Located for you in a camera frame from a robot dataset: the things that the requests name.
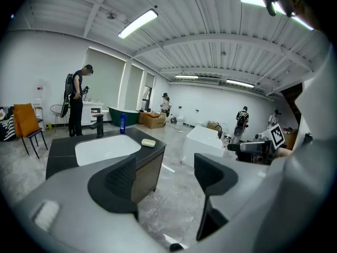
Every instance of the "cardboard box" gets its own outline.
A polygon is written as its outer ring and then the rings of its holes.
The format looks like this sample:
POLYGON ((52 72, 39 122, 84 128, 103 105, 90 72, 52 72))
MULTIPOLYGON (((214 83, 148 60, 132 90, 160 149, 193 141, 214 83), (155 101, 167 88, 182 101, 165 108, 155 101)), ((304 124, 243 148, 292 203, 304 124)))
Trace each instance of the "cardboard box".
POLYGON ((144 117, 147 116, 147 112, 138 112, 138 124, 143 124, 144 123, 144 117))
POLYGON ((214 121, 208 121, 206 127, 207 127, 208 129, 213 129, 213 130, 219 131, 220 128, 215 128, 217 125, 219 125, 219 123, 214 122, 214 121))
POLYGON ((143 123, 149 129, 162 128, 166 121, 166 114, 161 114, 158 118, 152 118, 148 115, 145 115, 143 118, 143 123))
POLYGON ((299 132, 298 129, 294 129, 289 134, 283 134, 284 144, 286 145, 286 148, 288 150, 293 150, 298 132, 299 132))

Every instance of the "person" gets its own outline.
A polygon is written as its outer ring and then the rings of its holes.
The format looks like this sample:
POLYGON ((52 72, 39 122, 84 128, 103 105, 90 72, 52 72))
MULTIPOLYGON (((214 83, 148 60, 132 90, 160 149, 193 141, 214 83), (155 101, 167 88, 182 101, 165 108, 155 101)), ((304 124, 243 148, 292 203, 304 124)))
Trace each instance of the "person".
POLYGON ((275 110, 274 114, 269 117, 267 129, 271 129, 273 126, 279 123, 279 111, 275 110))
POLYGON ((170 109, 171 109, 171 102, 169 95, 167 93, 163 94, 163 104, 161 105, 162 112, 166 113, 166 117, 169 117, 170 115, 170 109))
POLYGON ((82 136, 82 108, 83 108, 83 91, 82 91, 82 76, 93 74, 91 65, 84 66, 81 70, 77 70, 73 75, 73 93, 70 95, 70 117, 69 117, 69 135, 82 136))
POLYGON ((241 112, 238 112, 236 115, 236 126, 233 134, 233 140, 231 143, 239 143, 242 137, 242 134, 246 128, 248 128, 249 114, 247 112, 248 108, 245 106, 241 112))

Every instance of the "green bathtub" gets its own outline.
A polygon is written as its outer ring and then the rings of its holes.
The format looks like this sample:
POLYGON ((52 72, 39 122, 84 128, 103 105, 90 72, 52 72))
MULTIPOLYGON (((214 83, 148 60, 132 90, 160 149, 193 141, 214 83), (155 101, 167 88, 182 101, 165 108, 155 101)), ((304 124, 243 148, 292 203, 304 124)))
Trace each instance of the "green bathtub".
POLYGON ((119 110, 117 108, 108 107, 109 113, 111 116, 111 120, 116 126, 120 126, 120 119, 121 114, 125 113, 126 116, 126 127, 129 125, 136 124, 138 119, 138 112, 137 111, 131 111, 131 110, 119 110))

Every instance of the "corrugated ceiling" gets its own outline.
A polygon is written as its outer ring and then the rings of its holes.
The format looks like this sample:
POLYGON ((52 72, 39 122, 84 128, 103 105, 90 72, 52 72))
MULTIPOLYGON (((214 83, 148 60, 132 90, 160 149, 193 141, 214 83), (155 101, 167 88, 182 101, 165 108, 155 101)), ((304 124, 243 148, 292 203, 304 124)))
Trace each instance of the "corrugated ceiling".
POLYGON ((255 88, 263 92, 292 74, 317 69, 328 50, 322 33, 240 0, 27 0, 9 30, 94 40, 136 56, 171 81, 178 81, 180 68, 223 81, 256 82, 267 74, 255 88), (156 20, 124 40, 117 37, 127 22, 155 5, 156 20), (126 20, 108 20, 107 13, 126 20))

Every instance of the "black faucet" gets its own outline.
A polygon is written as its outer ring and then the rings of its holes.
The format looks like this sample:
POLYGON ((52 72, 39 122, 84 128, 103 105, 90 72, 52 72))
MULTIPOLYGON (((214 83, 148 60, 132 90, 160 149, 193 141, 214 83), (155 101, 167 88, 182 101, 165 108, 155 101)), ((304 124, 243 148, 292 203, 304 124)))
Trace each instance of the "black faucet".
POLYGON ((101 138, 104 136, 103 133, 103 115, 102 114, 96 114, 93 115, 93 117, 97 117, 97 122, 89 126, 91 129, 97 129, 97 138, 101 138))
POLYGON ((222 135, 222 127, 221 127, 219 124, 215 126, 215 128, 217 128, 217 127, 220 127, 220 130, 217 131, 217 137, 218 137, 219 139, 221 139, 221 135, 222 135))

